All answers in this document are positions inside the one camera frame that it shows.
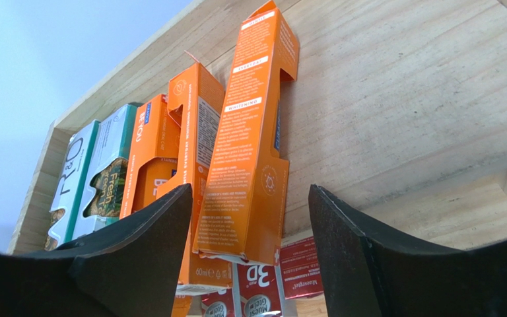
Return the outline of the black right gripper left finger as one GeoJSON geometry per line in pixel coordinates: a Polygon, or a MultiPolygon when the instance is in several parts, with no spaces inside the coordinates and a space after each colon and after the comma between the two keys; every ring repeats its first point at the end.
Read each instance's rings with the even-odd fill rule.
{"type": "Polygon", "coordinates": [[[0,254],[0,316],[169,316],[191,218],[189,184],[52,251],[0,254]]]}

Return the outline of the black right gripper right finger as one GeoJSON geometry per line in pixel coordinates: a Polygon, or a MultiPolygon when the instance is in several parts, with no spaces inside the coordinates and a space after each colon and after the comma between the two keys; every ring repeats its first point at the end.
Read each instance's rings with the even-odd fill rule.
{"type": "Polygon", "coordinates": [[[441,246],[315,184],[308,205],[330,316],[507,316],[507,240],[441,246]]]}

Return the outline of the silver red toothpaste box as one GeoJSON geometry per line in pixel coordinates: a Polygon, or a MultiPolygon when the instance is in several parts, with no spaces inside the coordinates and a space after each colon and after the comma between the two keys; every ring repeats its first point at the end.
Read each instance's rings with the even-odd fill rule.
{"type": "Polygon", "coordinates": [[[323,293],[313,236],[282,247],[280,269],[286,299],[309,298],[323,293]]]}

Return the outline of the red 3D toothpaste box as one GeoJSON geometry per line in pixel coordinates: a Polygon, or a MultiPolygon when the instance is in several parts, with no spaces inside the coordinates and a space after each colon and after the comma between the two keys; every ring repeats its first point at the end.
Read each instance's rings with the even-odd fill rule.
{"type": "Polygon", "coordinates": [[[285,298],[278,265],[236,265],[242,316],[284,316],[285,298]]]}
{"type": "Polygon", "coordinates": [[[223,289],[201,295],[201,311],[204,317],[234,317],[234,297],[232,289],[223,289]]]}

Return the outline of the orange toothpaste box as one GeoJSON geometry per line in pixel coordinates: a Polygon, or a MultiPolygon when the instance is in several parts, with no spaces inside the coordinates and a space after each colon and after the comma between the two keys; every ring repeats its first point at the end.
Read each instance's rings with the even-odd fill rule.
{"type": "Polygon", "coordinates": [[[192,193],[189,233],[176,287],[178,296],[200,296],[232,286],[229,262],[201,258],[192,251],[223,100],[223,86],[199,62],[169,82],[168,117],[180,127],[178,165],[175,175],[157,187],[156,196],[182,184],[189,184],[192,193]]]}
{"type": "Polygon", "coordinates": [[[279,262],[289,162],[280,154],[281,85],[300,44],[268,1],[241,25],[192,250],[243,265],[279,262]]]}
{"type": "Polygon", "coordinates": [[[167,99],[159,94],[137,109],[121,219],[155,201],[158,187],[177,171],[180,125],[170,117],[167,99]]]}

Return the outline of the silver teal Oral toothpaste box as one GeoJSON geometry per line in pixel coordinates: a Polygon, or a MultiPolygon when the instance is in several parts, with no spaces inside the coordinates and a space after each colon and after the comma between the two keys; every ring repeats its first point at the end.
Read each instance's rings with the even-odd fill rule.
{"type": "Polygon", "coordinates": [[[51,223],[44,246],[46,251],[73,239],[99,125],[100,121],[93,120],[69,140],[50,207],[51,223]]]}

